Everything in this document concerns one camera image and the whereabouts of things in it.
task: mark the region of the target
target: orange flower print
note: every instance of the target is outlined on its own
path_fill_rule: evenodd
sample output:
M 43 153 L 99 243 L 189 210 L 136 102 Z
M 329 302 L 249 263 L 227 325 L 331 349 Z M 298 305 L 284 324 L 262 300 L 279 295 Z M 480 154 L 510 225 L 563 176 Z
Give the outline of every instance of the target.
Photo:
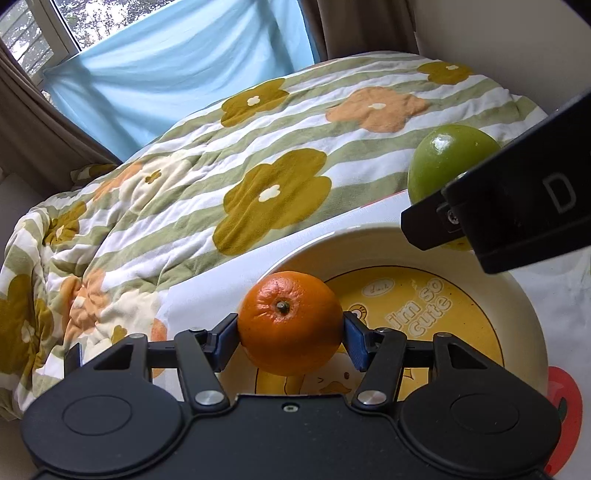
M 168 330 L 166 325 L 155 318 L 154 323 L 152 323 L 152 331 L 150 332 L 150 342 L 164 342 L 167 339 L 167 335 Z M 161 375 L 162 372 L 164 372 L 164 368 L 153 368 L 152 378 L 156 378 Z
M 424 112 L 429 103 L 410 93 L 400 94 L 385 87 L 356 90 L 340 105 L 326 111 L 329 122 L 356 121 L 370 132 L 398 132 L 409 118 Z
M 123 182 L 133 177 L 137 172 L 142 169 L 142 164 L 139 161 L 134 161 L 126 169 L 119 172 L 119 174 L 109 180 L 105 180 L 95 190 L 95 195 L 92 197 L 93 200 L 100 199 L 104 194 L 109 193 L 111 190 L 118 189 L 123 185 Z
M 72 342 L 82 333 L 90 333 L 100 321 L 101 312 L 109 304 L 109 297 L 100 289 L 104 279 L 105 272 L 97 268 L 82 280 L 72 301 L 64 342 Z

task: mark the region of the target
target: tree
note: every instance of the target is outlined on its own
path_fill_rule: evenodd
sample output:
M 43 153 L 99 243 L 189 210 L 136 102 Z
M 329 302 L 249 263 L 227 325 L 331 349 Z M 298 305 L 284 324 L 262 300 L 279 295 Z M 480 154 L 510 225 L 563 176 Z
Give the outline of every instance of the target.
M 121 30 L 174 0 L 57 0 L 81 48 Z

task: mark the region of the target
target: yellow plate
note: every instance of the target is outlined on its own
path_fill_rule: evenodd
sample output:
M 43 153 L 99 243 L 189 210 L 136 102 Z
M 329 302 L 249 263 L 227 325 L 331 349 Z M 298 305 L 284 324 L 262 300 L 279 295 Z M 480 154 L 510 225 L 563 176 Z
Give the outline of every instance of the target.
M 546 393 L 548 360 L 531 303 L 509 274 L 484 274 L 472 252 L 422 252 L 398 226 L 380 223 L 324 235 L 265 275 L 285 270 L 324 280 L 343 309 L 370 328 L 388 326 L 418 340 L 453 333 Z M 230 395 L 343 393 L 348 398 L 362 378 L 342 347 L 318 371 L 289 378 L 258 371 L 239 348 L 220 375 Z M 426 382 L 427 369 L 406 369 L 399 400 Z

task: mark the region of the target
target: window frame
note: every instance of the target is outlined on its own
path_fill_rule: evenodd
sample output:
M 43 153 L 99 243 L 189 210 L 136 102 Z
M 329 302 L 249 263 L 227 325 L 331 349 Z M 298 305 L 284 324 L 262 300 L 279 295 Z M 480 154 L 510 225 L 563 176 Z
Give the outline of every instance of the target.
M 17 2 L 12 2 L 6 11 L 12 8 L 15 3 Z M 43 75 L 41 71 L 73 57 L 81 49 L 53 0 L 25 0 L 25 3 L 53 52 L 53 55 L 39 68 L 38 72 L 30 76 L 31 81 L 39 89 L 42 89 Z

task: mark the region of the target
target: striped comforter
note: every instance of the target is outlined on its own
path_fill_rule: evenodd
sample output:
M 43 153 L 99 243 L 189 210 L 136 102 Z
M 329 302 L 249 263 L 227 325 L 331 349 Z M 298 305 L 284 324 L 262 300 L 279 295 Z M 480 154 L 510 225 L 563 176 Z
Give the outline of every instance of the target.
M 77 172 L 86 185 L 31 209 L 7 247 L 0 413 L 20 416 L 57 382 L 76 342 L 89 359 L 131 332 L 166 339 L 155 314 L 172 285 L 404 189 L 434 127 L 471 125 L 504 144 L 544 117 L 464 65 L 378 52 L 270 80 L 114 171 Z

